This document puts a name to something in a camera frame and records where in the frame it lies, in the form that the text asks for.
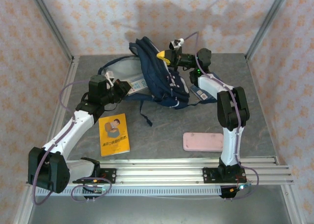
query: yellow book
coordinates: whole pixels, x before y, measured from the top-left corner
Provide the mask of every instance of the yellow book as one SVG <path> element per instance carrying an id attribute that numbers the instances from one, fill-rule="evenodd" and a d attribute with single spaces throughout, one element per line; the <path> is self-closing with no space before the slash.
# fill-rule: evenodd
<path id="1" fill-rule="evenodd" d="M 101 156 L 130 151 L 125 113 L 100 118 L 99 135 Z"/>

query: floral wallpaper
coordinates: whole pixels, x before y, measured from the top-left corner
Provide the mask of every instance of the floral wallpaper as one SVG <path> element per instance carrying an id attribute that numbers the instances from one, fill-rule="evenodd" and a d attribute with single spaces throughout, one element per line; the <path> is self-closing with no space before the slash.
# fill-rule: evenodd
<path id="1" fill-rule="evenodd" d="M 250 61 L 277 154 L 314 222 L 314 0 L 286 0 Z"/>
<path id="2" fill-rule="evenodd" d="M 74 55 L 129 53 L 148 36 L 160 48 L 201 31 L 199 46 L 245 53 L 274 0 L 44 0 Z M 193 52 L 194 39 L 184 45 Z"/>
<path id="3" fill-rule="evenodd" d="M 33 0 L 0 0 L 0 223 L 10 224 L 69 63 Z"/>

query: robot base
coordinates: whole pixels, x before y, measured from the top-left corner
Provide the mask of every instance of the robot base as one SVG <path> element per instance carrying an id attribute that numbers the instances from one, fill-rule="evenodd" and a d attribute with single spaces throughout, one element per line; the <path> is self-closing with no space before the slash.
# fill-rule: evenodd
<path id="1" fill-rule="evenodd" d="M 100 168 L 98 171 L 98 174 L 96 177 L 101 177 L 109 180 L 112 184 L 116 183 L 116 174 L 117 169 L 115 168 Z M 97 185 L 97 184 L 107 184 L 106 181 L 102 180 L 86 180 L 86 179 L 78 179 L 76 181 L 73 181 L 73 184 L 83 184 L 83 185 Z"/>
<path id="2" fill-rule="evenodd" d="M 244 168 L 238 164 L 226 166 L 219 158 L 217 168 L 203 168 L 203 180 L 205 184 L 210 183 L 246 183 Z"/>

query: white label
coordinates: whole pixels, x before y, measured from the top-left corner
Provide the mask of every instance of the white label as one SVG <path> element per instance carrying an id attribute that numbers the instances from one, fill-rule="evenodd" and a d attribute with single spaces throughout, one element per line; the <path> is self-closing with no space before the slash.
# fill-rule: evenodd
<path id="1" fill-rule="evenodd" d="M 205 95 L 204 93 L 201 94 L 201 97 L 202 97 L 203 100 L 206 100 L 208 98 L 207 95 Z"/>
<path id="2" fill-rule="evenodd" d="M 132 88 L 129 90 L 128 95 L 132 95 L 140 90 L 147 88 L 147 84 L 144 78 L 132 82 Z"/>

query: smartphone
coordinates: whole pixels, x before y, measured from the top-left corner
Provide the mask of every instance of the smartphone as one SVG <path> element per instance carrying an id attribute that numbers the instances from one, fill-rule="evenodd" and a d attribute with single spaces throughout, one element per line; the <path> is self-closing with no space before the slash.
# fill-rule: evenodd
<path id="1" fill-rule="evenodd" d="M 186 151 L 222 152 L 224 135 L 221 133 L 183 134 L 183 149 Z"/>

